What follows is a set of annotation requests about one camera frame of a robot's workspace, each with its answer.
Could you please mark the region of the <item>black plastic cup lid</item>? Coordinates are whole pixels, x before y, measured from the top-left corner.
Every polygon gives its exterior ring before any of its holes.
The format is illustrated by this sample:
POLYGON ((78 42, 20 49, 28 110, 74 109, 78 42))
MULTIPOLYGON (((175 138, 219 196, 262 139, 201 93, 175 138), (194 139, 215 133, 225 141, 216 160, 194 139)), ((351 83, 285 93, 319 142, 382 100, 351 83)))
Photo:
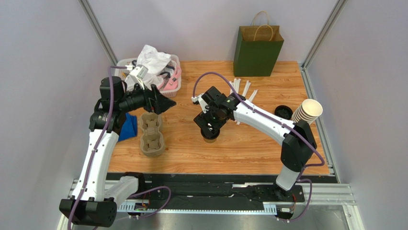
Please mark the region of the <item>black plastic cup lid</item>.
POLYGON ((219 130, 219 129, 213 128, 213 127, 204 127, 204 128, 201 128, 201 129, 204 131, 204 133, 206 135, 211 135, 211 134, 213 134, 213 133, 215 133, 216 131, 219 130))

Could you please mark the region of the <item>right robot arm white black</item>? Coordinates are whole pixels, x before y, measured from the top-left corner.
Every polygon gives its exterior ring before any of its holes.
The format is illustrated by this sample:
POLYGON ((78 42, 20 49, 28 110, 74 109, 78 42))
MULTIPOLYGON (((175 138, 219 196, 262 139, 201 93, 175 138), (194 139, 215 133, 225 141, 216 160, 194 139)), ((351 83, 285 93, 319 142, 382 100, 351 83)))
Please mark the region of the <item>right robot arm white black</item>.
POLYGON ((247 124, 274 139, 281 147, 283 167, 276 185, 289 191, 296 183, 317 144, 310 124, 304 120, 293 122, 260 109, 243 96, 225 96, 216 87, 192 97, 202 111, 194 118, 207 142, 215 141, 228 120, 247 124))

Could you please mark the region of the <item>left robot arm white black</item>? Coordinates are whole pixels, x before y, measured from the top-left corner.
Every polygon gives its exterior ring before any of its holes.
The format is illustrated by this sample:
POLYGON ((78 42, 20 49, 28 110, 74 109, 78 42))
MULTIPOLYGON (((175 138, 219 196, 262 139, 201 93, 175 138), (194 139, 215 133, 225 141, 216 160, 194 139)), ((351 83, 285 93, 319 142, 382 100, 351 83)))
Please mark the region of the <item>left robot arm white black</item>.
POLYGON ((105 189, 106 176, 115 145, 118 142, 126 113, 143 108, 161 114, 176 102, 152 86, 150 89, 135 84, 127 92, 127 84, 117 76, 101 81, 101 97, 90 117, 90 134, 86 159, 78 183, 70 198, 62 199, 59 210, 72 225, 110 227, 118 207, 138 191, 143 182, 140 173, 122 176, 109 190, 105 189))

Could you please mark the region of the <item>brown paper coffee cup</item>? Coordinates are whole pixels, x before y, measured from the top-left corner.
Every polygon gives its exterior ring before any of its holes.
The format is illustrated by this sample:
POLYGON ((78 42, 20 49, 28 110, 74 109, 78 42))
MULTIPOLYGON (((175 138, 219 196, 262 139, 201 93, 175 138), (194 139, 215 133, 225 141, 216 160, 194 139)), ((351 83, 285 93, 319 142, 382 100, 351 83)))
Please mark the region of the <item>brown paper coffee cup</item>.
POLYGON ((204 141, 206 143, 214 143, 216 141, 216 139, 219 137, 219 134, 220 134, 219 130, 216 131, 215 133, 211 134, 211 135, 206 135, 202 129, 200 130, 200 132, 201 132, 201 135, 202 135, 202 137, 203 137, 203 139, 204 139, 204 141))

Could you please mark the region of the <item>green paper gift bag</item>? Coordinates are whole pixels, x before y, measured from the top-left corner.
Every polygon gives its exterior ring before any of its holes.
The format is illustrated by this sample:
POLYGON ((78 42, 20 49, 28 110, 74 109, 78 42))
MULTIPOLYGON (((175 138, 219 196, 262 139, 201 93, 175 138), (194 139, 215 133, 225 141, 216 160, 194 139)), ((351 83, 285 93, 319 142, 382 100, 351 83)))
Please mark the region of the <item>green paper gift bag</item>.
POLYGON ((240 26, 233 60, 235 77, 269 77, 283 47, 278 25, 270 25, 266 11, 258 12, 250 26, 240 26))

